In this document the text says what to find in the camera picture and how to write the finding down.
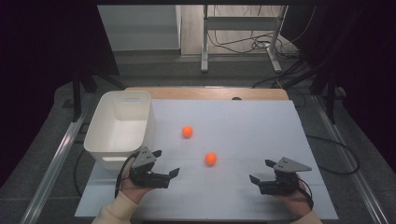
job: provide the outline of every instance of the orange ball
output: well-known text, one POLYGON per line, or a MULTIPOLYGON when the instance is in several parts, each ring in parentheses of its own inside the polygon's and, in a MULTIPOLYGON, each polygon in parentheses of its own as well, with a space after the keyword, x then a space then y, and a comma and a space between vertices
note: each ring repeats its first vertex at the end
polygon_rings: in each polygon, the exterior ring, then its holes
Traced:
POLYGON ((205 162, 208 165, 215 164, 217 159, 218 159, 218 157, 216 156, 216 154, 214 152, 209 152, 205 156, 205 162))
POLYGON ((192 127, 191 126, 184 126, 183 130, 181 131, 183 136, 189 138, 192 136, 192 127))

